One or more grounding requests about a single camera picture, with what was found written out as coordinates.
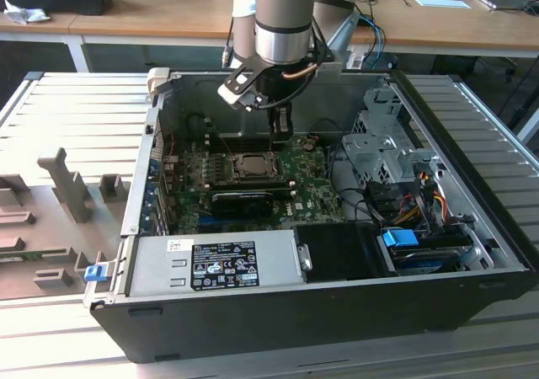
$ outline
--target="warning label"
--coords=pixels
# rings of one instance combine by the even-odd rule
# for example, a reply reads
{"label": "warning label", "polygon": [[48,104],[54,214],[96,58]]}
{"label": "warning label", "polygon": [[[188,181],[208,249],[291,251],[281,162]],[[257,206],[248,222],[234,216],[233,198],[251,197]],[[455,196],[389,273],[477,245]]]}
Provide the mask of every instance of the warning label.
{"label": "warning label", "polygon": [[254,242],[196,244],[192,249],[195,291],[260,285]]}

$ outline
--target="yellow wire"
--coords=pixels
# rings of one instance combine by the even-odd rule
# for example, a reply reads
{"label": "yellow wire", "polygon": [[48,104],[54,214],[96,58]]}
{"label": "yellow wire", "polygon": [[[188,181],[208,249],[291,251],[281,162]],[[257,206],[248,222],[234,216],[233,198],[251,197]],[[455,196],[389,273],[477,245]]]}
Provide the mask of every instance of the yellow wire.
{"label": "yellow wire", "polygon": [[402,222],[405,222],[407,221],[408,219],[410,219],[412,216],[414,216],[414,214],[416,214],[417,212],[419,211],[419,207],[418,206],[415,206],[409,213],[407,213],[406,215],[402,216],[400,219],[398,219],[395,224],[399,224],[399,223],[402,223]]}
{"label": "yellow wire", "polygon": [[440,202],[441,215],[442,215],[442,218],[445,218],[445,213],[446,213],[446,200],[443,199],[442,197],[438,196],[438,195],[435,195],[435,199],[437,199],[437,200]]}

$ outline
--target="aluminum profile table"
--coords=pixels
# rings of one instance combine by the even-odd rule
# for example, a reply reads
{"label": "aluminum profile table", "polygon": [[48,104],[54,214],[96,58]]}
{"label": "aluminum profile table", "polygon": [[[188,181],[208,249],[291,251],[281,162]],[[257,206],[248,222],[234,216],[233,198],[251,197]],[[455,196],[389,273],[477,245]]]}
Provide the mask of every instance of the aluminum profile table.
{"label": "aluminum profile table", "polygon": [[50,184],[35,159],[57,146],[86,184],[130,181],[149,107],[143,73],[29,73],[0,113],[0,174],[22,168],[27,184]]}
{"label": "aluminum profile table", "polygon": [[[89,76],[48,73],[39,81],[24,81],[0,113],[0,122],[3,121],[0,136],[4,136],[0,138],[0,145],[3,144],[0,150],[9,151],[10,147],[17,146],[17,142],[35,139],[29,132],[39,128],[28,128],[29,124],[22,120],[25,115],[34,116],[35,112],[24,112],[37,111],[36,105],[43,110],[56,111],[50,115],[69,117],[88,114],[84,112],[88,111],[88,106],[93,108],[90,114],[107,114],[106,109],[112,105],[110,101],[118,105],[115,109],[120,112],[116,114],[122,114],[121,111],[130,114],[128,109],[131,108],[135,112],[143,112],[145,110],[142,107],[148,106],[146,95],[142,92],[143,81],[143,74]],[[539,181],[536,179],[536,159],[499,124],[465,85],[454,83],[447,77],[412,77],[412,82],[535,242],[538,220],[533,211],[527,210],[533,210],[539,192],[536,189],[536,182]],[[140,93],[119,93],[120,86],[125,85],[138,86],[137,91]],[[64,104],[59,104],[59,96],[63,95],[79,97],[71,98],[74,102],[63,101]],[[92,104],[85,102],[83,96],[92,100]],[[125,138],[136,137],[141,133],[141,128],[134,120],[123,124],[103,121],[92,124],[88,123],[88,117],[83,117],[78,124],[73,124],[66,123],[69,117],[66,120],[61,116],[54,118],[51,124],[59,128],[54,131],[60,132],[50,136],[70,142],[72,127],[78,125],[80,128],[88,128],[85,129],[86,135],[80,136],[82,142],[96,136],[91,135],[93,132],[90,131],[94,129],[93,125],[99,125],[99,128],[103,128],[98,128],[101,136],[107,136],[111,142],[118,138],[123,142],[121,144],[125,144]],[[95,122],[98,119],[99,116],[93,118]],[[3,135],[8,120],[10,123],[7,129],[11,131]],[[121,146],[118,143],[120,141],[111,145],[112,150],[125,150],[129,147]],[[73,149],[88,147],[79,145]],[[126,172],[125,177],[128,179],[130,171]],[[89,169],[84,178],[94,178],[93,173]],[[515,196],[516,193],[529,195]],[[539,291],[528,292],[515,301],[493,304],[455,332],[143,366],[132,364],[125,358],[121,349],[83,307],[80,296],[0,302],[0,321],[0,376],[10,378],[116,376],[232,379],[285,376],[526,379],[536,378],[539,372]]]}

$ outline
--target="wooden desk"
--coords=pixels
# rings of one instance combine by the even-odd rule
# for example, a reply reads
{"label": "wooden desk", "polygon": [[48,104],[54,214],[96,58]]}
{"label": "wooden desk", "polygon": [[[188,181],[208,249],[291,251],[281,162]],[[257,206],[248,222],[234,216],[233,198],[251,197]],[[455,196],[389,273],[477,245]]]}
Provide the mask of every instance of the wooden desk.
{"label": "wooden desk", "polygon": [[[414,0],[376,0],[376,23],[387,35],[389,51],[480,56],[531,56],[539,53],[539,18],[522,12],[494,12],[478,0],[468,1],[471,8],[421,7]],[[358,3],[369,13],[366,3]],[[365,33],[356,31],[355,44],[370,42]]]}
{"label": "wooden desk", "polygon": [[71,13],[54,13],[49,21],[22,25],[14,23],[6,15],[0,15],[0,32],[28,32],[36,34],[69,34],[69,26],[77,17]]}
{"label": "wooden desk", "polygon": [[223,39],[231,14],[232,0],[114,0],[104,15],[79,15],[70,32]]}
{"label": "wooden desk", "polygon": [[[535,57],[539,19],[525,13],[489,12],[479,1],[471,9],[421,7],[414,0],[376,0],[376,22],[386,31],[386,51],[465,56]],[[361,9],[369,12],[365,3]],[[102,16],[52,14],[53,20],[26,26],[0,19],[0,40],[63,42],[80,72],[91,71],[86,44],[223,46],[232,0],[114,0]],[[362,52],[372,30],[359,27],[352,50]]]}

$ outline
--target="cable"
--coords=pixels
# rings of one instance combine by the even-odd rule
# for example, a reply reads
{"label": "cable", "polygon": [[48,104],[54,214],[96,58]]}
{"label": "cable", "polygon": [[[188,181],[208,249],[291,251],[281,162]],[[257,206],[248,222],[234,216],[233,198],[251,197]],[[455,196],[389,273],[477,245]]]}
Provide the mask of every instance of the cable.
{"label": "cable", "polygon": [[412,208],[411,211],[409,211],[406,215],[404,216],[399,216],[397,220],[394,220],[393,223],[395,225],[398,225],[400,223],[403,223],[403,222],[407,222],[411,219],[413,219],[415,216],[417,216],[418,214],[420,214],[420,210],[419,210],[419,207],[418,206],[415,206],[414,208]]}
{"label": "cable", "polygon": [[[361,202],[365,202],[365,200],[358,200],[355,203],[355,206],[359,206]],[[358,208],[354,208],[354,219],[356,219],[356,220],[357,220],[357,210],[358,210]]]}
{"label": "cable", "polygon": [[225,52],[223,52],[223,59],[222,59],[223,67],[230,67],[230,63],[232,62],[234,49],[232,48],[230,51],[229,49],[230,49],[230,39],[232,38],[233,28],[234,28],[234,17],[231,16],[230,26],[228,27],[227,43],[225,44]]}
{"label": "cable", "polygon": [[356,211],[360,211],[360,212],[363,212],[364,214],[366,214],[368,217],[372,217],[372,214],[369,212],[369,211],[366,211],[365,209],[363,209],[362,207],[356,205],[354,202],[352,202],[351,200],[347,200],[345,198],[343,198],[342,196],[340,197],[340,199],[343,201],[343,203],[345,203],[346,205],[348,206],[352,206]]}
{"label": "cable", "polygon": [[279,101],[275,101],[274,103],[271,103],[271,104],[257,105],[256,109],[273,109],[273,108],[277,108],[282,105],[286,105],[290,103],[295,97],[303,93],[305,89],[309,87],[309,84],[311,84],[311,81],[314,79],[315,74],[316,74],[315,72],[309,73],[309,75],[307,76],[303,84],[294,93],[290,94],[288,97],[284,99],[280,99]]}
{"label": "cable", "polygon": [[357,3],[355,3],[355,8],[361,14],[360,19],[362,21],[365,21],[366,23],[368,23],[372,27],[372,29],[374,31],[374,34],[375,34],[375,42],[373,43],[372,47],[367,51],[367,53],[365,55],[365,58],[364,58],[364,61],[368,60],[368,58],[371,56],[372,52],[374,51],[374,46],[376,45],[376,42],[377,42],[377,44],[378,44],[378,52],[376,54],[376,59],[374,60],[374,62],[371,65],[371,69],[374,69],[376,67],[376,64],[380,60],[380,56],[382,55],[382,52],[383,52],[383,50],[384,50],[384,48],[386,46],[386,31],[384,31],[384,29],[382,27],[376,25],[376,21],[374,19],[374,15],[373,15],[373,12],[372,12],[372,5],[370,3],[367,3],[367,4],[369,4],[369,9],[371,10],[371,18],[372,18],[372,20],[369,20],[367,17],[365,17],[365,15],[362,14],[361,9],[358,7]]}
{"label": "cable", "polygon": [[513,89],[513,91],[511,91],[511,93],[509,94],[509,96],[507,97],[507,99],[505,100],[504,104],[501,106],[501,108],[498,110],[498,112],[496,113],[496,115],[498,117],[500,117],[502,115],[502,112],[504,111],[504,108],[505,106],[510,102],[510,100],[513,98],[513,96],[515,95],[515,93],[519,90],[520,86],[522,85],[522,83],[528,78],[528,76],[530,75],[531,73],[531,70],[533,70],[533,68],[535,67],[535,65],[537,64],[537,62],[539,61],[539,56],[536,57],[536,60],[533,62],[533,64],[530,66],[530,68],[528,69],[528,71],[526,72],[526,74],[524,75],[524,77],[518,82],[518,84],[516,85],[516,87]]}
{"label": "cable", "polygon": [[438,195],[435,195],[435,200],[438,200],[440,202],[441,220],[445,223],[447,219],[446,201],[442,199],[441,196],[438,196]]}
{"label": "cable", "polygon": [[157,140],[157,137],[159,136],[159,134],[163,135],[164,132],[168,133],[168,136],[170,136],[170,140],[171,140],[171,142],[170,142],[170,152],[168,152],[168,155],[165,157],[166,160],[165,160],[165,158],[163,159],[163,163],[166,163],[170,159],[170,157],[172,156],[172,153],[174,151],[174,147],[176,145],[176,141],[174,139],[174,132],[172,130],[166,129],[166,128],[165,129],[160,129],[159,132],[156,133],[155,136],[153,137],[153,140],[154,141]]}
{"label": "cable", "polygon": [[322,54],[322,57],[319,58],[319,62],[318,62],[318,65],[321,65],[326,55],[331,50],[329,49],[328,42],[326,42],[326,39],[323,36],[322,30],[318,26],[317,19],[315,19],[314,17],[312,17],[312,25],[314,26],[314,29],[318,32],[318,37],[320,38],[320,41],[322,42],[322,45],[323,45],[323,54]]}
{"label": "cable", "polygon": [[228,147],[227,142],[225,141],[225,139],[221,136],[221,134],[219,133],[219,131],[216,131],[216,134],[217,134],[217,137],[218,137],[219,139],[221,139],[222,144],[225,145],[225,147],[227,148],[228,154],[230,154],[230,155],[233,157],[234,155],[232,154],[232,150],[230,150],[230,147]]}
{"label": "cable", "polygon": [[343,193],[345,192],[356,192],[358,194],[362,194],[365,192],[364,190],[362,190],[361,188],[344,188],[342,190],[340,190],[337,194],[339,195],[342,195]]}

